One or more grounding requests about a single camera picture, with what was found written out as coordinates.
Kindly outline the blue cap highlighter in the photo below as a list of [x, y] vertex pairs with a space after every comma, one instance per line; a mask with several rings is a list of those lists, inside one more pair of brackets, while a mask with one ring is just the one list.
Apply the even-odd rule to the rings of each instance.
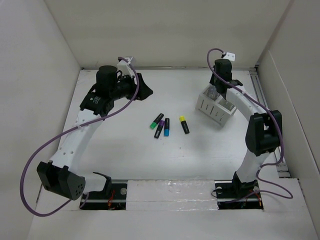
[[164, 120], [164, 136], [168, 137], [170, 135], [170, 119], [165, 118]]

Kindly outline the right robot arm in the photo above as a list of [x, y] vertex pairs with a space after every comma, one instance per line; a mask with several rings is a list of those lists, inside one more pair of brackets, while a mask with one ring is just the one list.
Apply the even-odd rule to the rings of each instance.
[[250, 193], [257, 185], [257, 172], [268, 156], [281, 145], [278, 132], [282, 131], [282, 114], [278, 110], [268, 112], [248, 93], [243, 84], [232, 79], [232, 63], [228, 59], [214, 61], [214, 73], [210, 84], [225, 101], [234, 105], [246, 118], [246, 154], [241, 166], [234, 173], [231, 183], [217, 192], [219, 198], [239, 199]]

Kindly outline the green cap highlighter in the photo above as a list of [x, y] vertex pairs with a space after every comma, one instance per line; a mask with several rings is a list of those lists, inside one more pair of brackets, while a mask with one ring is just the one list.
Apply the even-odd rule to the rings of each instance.
[[149, 126], [150, 129], [154, 129], [159, 123], [160, 121], [162, 120], [162, 118], [164, 117], [164, 114], [163, 113], [160, 113], [156, 118], [155, 120], [151, 123], [151, 125]]

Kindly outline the purple cap highlighter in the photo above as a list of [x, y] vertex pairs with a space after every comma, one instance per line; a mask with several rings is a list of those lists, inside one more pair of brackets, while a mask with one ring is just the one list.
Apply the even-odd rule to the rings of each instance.
[[165, 121], [164, 120], [161, 120], [158, 125], [157, 125], [157, 128], [156, 128], [156, 131], [155, 131], [155, 134], [154, 134], [154, 138], [155, 139], [158, 139], [160, 137], [160, 134], [163, 130], [163, 127], [165, 125]]

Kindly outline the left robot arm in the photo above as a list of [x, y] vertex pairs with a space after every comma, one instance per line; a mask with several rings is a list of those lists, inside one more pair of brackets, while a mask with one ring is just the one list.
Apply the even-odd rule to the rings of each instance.
[[76, 129], [66, 135], [48, 162], [42, 161], [37, 166], [44, 189], [73, 201], [90, 192], [107, 198], [112, 191], [111, 177], [99, 172], [80, 175], [78, 167], [82, 155], [101, 125], [101, 118], [108, 115], [116, 100], [143, 101], [152, 94], [141, 73], [131, 74], [112, 65], [101, 66], [96, 73], [96, 83], [80, 104], [74, 123]]

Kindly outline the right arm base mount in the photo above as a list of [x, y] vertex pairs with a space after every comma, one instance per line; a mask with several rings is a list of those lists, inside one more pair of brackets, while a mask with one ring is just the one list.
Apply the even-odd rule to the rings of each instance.
[[231, 181], [216, 181], [211, 196], [219, 210], [262, 210], [264, 208], [258, 181], [241, 182], [236, 173]]

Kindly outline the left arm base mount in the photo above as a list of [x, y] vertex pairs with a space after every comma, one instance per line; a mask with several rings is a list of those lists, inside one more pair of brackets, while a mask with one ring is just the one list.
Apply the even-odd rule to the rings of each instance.
[[128, 192], [127, 180], [113, 180], [110, 176], [93, 172], [85, 177], [85, 191], [80, 199], [81, 210], [122, 211], [126, 209], [127, 193], [122, 195], [121, 188]]

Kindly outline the yellow cap highlighter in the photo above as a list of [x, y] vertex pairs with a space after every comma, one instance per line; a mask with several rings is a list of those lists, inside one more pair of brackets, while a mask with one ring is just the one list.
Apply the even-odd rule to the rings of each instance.
[[185, 117], [183, 115], [179, 117], [179, 121], [181, 123], [181, 126], [182, 126], [182, 129], [183, 129], [184, 133], [185, 134], [189, 134], [190, 130], [189, 130], [187, 121], [186, 121], [186, 119], [185, 119]]

